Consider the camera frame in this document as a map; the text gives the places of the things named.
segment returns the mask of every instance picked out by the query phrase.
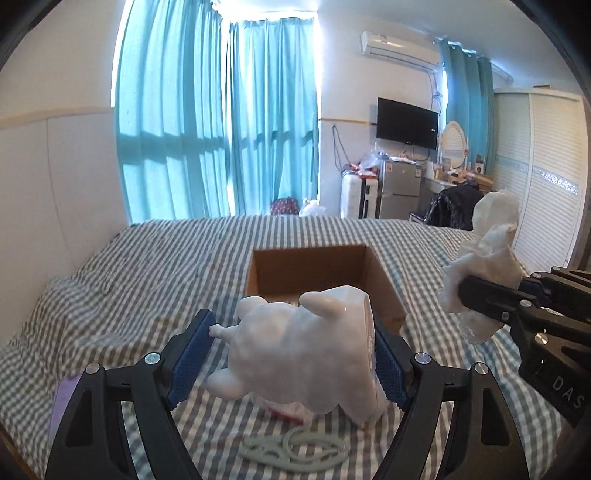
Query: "wall trim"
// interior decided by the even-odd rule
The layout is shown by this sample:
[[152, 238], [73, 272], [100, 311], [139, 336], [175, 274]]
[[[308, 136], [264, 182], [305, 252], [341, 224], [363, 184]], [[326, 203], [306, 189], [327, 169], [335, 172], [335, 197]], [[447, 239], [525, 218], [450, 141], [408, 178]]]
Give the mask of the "wall trim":
[[359, 125], [377, 125], [376, 122], [368, 122], [367, 120], [352, 120], [348, 118], [328, 118], [321, 117], [318, 119], [319, 122], [344, 122], [346, 124], [359, 124]]
[[552, 97], [567, 98], [581, 102], [583, 95], [578, 93], [563, 92], [562, 90], [554, 90], [552, 88], [531, 88], [531, 87], [501, 87], [495, 88], [494, 93], [526, 93], [528, 95], [548, 95]]
[[0, 129], [20, 127], [22, 125], [57, 118], [61, 116], [96, 115], [97, 113], [113, 113], [115, 109], [110, 106], [81, 106], [73, 108], [55, 108], [51, 110], [39, 110], [24, 113], [22, 115], [0, 117]]

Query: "white plush toy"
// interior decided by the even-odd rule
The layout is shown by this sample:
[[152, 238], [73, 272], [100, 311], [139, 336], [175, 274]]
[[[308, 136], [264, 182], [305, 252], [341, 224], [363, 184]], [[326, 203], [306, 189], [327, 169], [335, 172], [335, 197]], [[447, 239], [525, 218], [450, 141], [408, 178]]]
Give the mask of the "white plush toy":
[[228, 367], [207, 379], [212, 394], [301, 402], [315, 414], [340, 405], [357, 425], [386, 410], [375, 376], [374, 317], [364, 291], [312, 291], [300, 297], [299, 307], [247, 297], [236, 313], [240, 324], [209, 329], [210, 336], [229, 343]]

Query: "white cloth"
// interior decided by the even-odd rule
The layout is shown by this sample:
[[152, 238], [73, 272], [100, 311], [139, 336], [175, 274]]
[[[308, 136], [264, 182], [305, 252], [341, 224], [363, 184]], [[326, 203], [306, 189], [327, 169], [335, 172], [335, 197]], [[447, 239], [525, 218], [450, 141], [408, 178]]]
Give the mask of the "white cloth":
[[518, 288], [522, 272], [511, 245], [519, 223], [519, 200], [513, 194], [490, 192], [474, 207], [474, 237], [463, 242], [458, 259], [443, 268], [443, 289], [439, 302], [443, 310], [460, 313], [460, 328], [470, 343], [482, 343], [503, 327], [503, 323], [468, 310], [457, 289], [469, 275]]

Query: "wall-mounted tv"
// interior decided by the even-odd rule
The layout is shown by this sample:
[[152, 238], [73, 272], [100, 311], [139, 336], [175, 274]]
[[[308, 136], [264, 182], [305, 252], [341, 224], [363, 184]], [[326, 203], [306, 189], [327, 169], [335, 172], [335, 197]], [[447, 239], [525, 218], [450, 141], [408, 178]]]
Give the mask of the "wall-mounted tv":
[[435, 149], [438, 127], [437, 112], [378, 98], [378, 138]]

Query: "white wall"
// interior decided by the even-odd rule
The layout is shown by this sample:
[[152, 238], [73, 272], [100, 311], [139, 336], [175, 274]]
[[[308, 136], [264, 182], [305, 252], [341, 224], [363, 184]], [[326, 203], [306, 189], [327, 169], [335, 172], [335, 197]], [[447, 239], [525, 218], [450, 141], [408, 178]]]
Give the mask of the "white wall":
[[0, 70], [0, 346], [127, 225], [111, 73], [125, 0], [63, 0]]
[[124, 5], [125, 0], [62, 0], [0, 70], [0, 119], [110, 106]]
[[[436, 50], [424, 35], [360, 15], [319, 12], [318, 16], [322, 34], [322, 118], [375, 122], [378, 97], [431, 108], [431, 83], [424, 70], [361, 55], [360, 37], [365, 30], [394, 35]], [[439, 111], [437, 102], [433, 109]], [[338, 215], [340, 172], [334, 162], [333, 125], [337, 125], [353, 163], [373, 148], [376, 139], [375, 127], [369, 125], [321, 121], [319, 201], [327, 213]], [[380, 141], [380, 145], [393, 154], [402, 151], [402, 145], [394, 142]], [[415, 154], [425, 158], [427, 150], [418, 148]]]

